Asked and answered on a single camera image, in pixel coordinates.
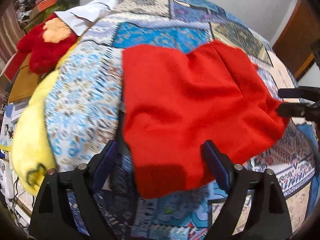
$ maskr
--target black clamp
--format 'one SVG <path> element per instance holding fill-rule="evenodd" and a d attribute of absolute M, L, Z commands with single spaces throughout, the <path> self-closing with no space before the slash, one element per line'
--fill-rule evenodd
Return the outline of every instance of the black clamp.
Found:
<path fill-rule="evenodd" d="M 219 188 L 228 193 L 204 240 L 283 240 L 291 236 L 288 207 L 273 170 L 249 171 L 239 163 L 234 164 L 211 140 L 205 141 L 201 152 Z M 247 222 L 242 232 L 232 235 L 248 190 L 254 192 Z"/>
<path fill-rule="evenodd" d="M 280 98 L 304 98 L 315 103 L 287 103 L 279 105 L 277 112 L 282 117 L 304 117 L 320 124 L 320 88 L 300 86 L 279 89 Z"/>
<path fill-rule="evenodd" d="M 29 233 L 37 240 L 116 240 L 103 218 L 93 194 L 100 190 L 118 156 L 118 146 L 108 141 L 101 153 L 73 171 L 47 171 L 33 207 Z M 90 236 L 78 232 L 69 206 L 67 190 L 73 190 Z"/>

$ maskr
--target paper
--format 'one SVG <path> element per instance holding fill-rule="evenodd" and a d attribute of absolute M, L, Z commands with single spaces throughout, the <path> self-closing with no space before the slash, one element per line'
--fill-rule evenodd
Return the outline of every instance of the paper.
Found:
<path fill-rule="evenodd" d="M 93 0 L 67 11 L 55 12 L 78 36 L 81 36 L 97 19 L 108 15 L 118 0 Z"/>
<path fill-rule="evenodd" d="M 6 129 L 6 124 L 9 125 L 9 129 L 12 129 L 12 125 L 11 123 L 11 108 L 13 109 L 13 103 L 8 104 L 5 107 L 5 111 L 4 111 L 4 117 L 2 120 L 2 126 L 1 126 L 1 131 L 0 131 L 0 144 L 6 145 L 6 146 L 11 146 L 12 145 L 12 139 L 9 138 L 9 134 L 8 131 Z"/>
<path fill-rule="evenodd" d="M 13 110 L 11 113 L 11 122 L 10 122 L 11 124 L 14 124 L 19 120 L 19 117 L 22 115 L 22 112 L 24 111 L 24 109 L 27 108 L 28 103 L 29 103 L 29 98 L 13 103 Z"/>

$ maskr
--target yellow plush toy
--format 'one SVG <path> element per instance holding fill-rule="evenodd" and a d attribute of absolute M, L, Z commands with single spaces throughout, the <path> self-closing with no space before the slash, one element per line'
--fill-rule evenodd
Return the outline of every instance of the yellow plush toy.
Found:
<path fill-rule="evenodd" d="M 57 80 L 58 68 L 77 44 L 60 59 L 56 70 L 38 85 L 14 131 L 11 153 L 13 169 L 24 189 L 33 196 L 37 196 L 47 170 L 56 166 L 44 121 L 45 99 Z"/>

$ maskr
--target stuffed toy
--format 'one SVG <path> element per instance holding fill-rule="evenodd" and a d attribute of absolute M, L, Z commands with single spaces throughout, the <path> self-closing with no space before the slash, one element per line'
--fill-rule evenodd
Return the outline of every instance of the stuffed toy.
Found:
<path fill-rule="evenodd" d="M 77 41 L 78 36 L 56 14 L 35 26 L 24 36 L 17 48 L 19 52 L 31 53 L 29 68 L 36 74 L 49 72 L 59 59 Z"/>

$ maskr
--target orange box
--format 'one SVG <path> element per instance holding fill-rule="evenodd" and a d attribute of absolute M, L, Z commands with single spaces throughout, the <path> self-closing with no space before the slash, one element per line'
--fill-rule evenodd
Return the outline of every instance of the orange box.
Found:
<path fill-rule="evenodd" d="M 57 0 L 44 0 L 34 7 L 29 15 L 33 19 L 38 13 L 57 3 Z"/>

